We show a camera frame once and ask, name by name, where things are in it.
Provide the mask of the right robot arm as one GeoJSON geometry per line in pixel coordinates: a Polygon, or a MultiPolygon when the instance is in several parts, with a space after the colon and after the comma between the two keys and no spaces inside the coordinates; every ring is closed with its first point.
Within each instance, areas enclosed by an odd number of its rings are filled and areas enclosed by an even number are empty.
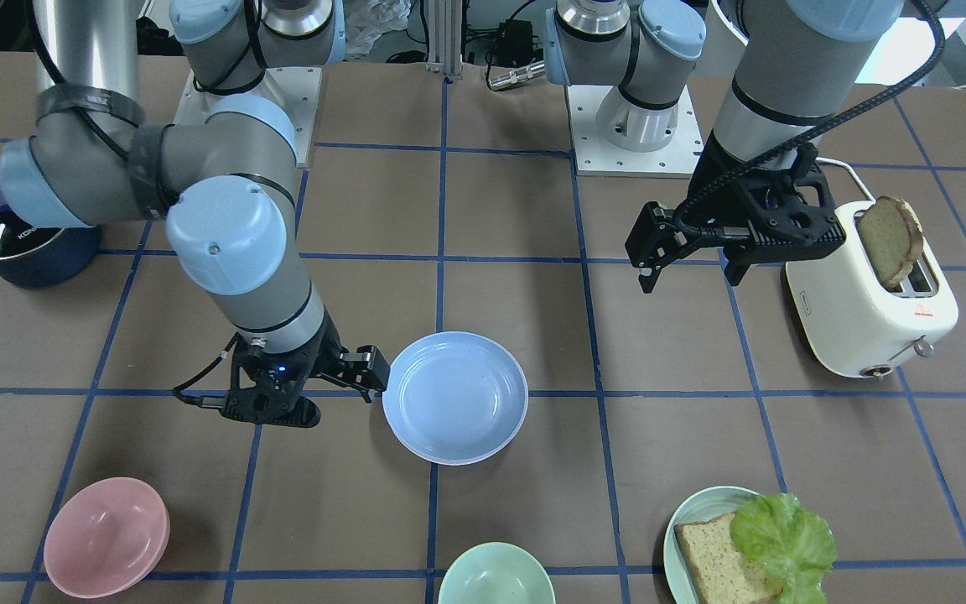
{"type": "Polygon", "coordinates": [[[342,346],[296,245],[303,150],[287,108],[258,93],[275,68],[320,66],[345,53],[340,1],[173,1],[174,37],[199,92],[215,100],[193,125],[149,122],[138,100],[137,5],[27,1],[34,49],[49,84],[37,130],[0,156],[12,211],[35,228],[164,221],[185,275],[210,295],[235,334],[222,398],[178,400],[253,424],[314,427],[312,378],[387,389],[375,346],[342,346]]]}

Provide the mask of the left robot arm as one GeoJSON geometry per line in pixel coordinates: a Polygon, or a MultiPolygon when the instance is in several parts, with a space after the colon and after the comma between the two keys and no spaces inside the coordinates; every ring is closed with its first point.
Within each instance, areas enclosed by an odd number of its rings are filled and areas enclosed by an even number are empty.
{"type": "MultiPolygon", "coordinates": [[[[701,248],[721,248],[739,285],[751,265],[825,258],[846,242],[816,165],[822,135],[900,95],[942,57],[940,19],[966,1],[736,1],[748,43],[675,209],[645,203],[625,250],[639,284],[701,248]],[[928,24],[923,65],[877,95],[842,106],[875,46],[900,16],[928,24]]],[[[614,86],[647,112],[673,111],[700,58],[705,22],[683,1],[559,1],[547,11],[547,77],[564,86],[614,86]]]]}

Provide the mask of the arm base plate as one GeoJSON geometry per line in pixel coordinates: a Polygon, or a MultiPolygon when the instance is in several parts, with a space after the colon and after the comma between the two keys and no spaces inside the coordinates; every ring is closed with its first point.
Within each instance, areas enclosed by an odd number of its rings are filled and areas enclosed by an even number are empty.
{"type": "Polygon", "coordinates": [[[634,106],[615,86],[566,88],[569,126],[580,175],[687,179],[705,135],[685,89],[675,106],[634,106]]]}
{"type": "MultiPolygon", "coordinates": [[[[315,118],[319,107],[319,89],[323,80],[318,66],[284,66],[269,69],[263,80],[247,91],[248,95],[265,98],[287,115],[292,125],[296,149],[296,167],[305,169],[314,137],[315,118]]],[[[199,125],[211,114],[221,99],[215,93],[199,91],[193,72],[185,79],[173,122],[177,125],[199,125]]]]}

